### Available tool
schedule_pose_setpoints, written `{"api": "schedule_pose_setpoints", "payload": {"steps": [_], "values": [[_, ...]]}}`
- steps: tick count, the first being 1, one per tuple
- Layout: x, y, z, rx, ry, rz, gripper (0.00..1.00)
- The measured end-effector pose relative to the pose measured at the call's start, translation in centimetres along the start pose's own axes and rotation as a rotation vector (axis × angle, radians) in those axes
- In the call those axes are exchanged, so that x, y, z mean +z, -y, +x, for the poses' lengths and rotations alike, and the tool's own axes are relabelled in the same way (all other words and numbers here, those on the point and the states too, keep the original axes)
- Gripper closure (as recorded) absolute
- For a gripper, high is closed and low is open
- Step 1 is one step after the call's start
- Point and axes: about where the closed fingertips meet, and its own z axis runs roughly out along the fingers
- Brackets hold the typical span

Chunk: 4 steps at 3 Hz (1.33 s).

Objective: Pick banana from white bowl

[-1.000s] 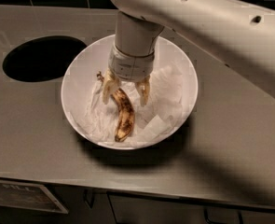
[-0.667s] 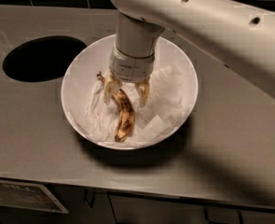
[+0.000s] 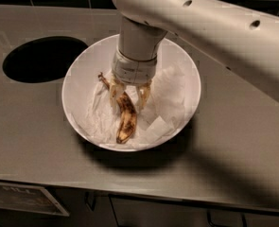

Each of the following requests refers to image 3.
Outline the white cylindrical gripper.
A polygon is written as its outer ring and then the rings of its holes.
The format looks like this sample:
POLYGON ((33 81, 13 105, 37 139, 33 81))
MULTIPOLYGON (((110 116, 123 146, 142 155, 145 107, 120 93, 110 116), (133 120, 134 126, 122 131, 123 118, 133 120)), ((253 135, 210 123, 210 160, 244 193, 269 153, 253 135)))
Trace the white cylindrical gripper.
POLYGON ((156 73, 157 59, 137 61, 124 56, 116 50, 113 56, 112 73, 110 79, 110 104, 116 114, 120 110, 120 101, 125 92, 125 84, 139 85, 136 87, 138 95, 138 110, 142 111, 150 95, 151 80, 156 73))

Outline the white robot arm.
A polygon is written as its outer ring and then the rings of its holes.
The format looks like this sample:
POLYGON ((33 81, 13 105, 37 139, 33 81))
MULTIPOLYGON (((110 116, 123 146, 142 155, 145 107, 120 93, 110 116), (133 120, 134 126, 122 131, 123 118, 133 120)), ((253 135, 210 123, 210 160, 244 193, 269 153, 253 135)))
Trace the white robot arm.
POLYGON ((218 0, 113 0, 123 15, 113 74, 141 86, 171 32, 279 102, 279 17, 218 0))

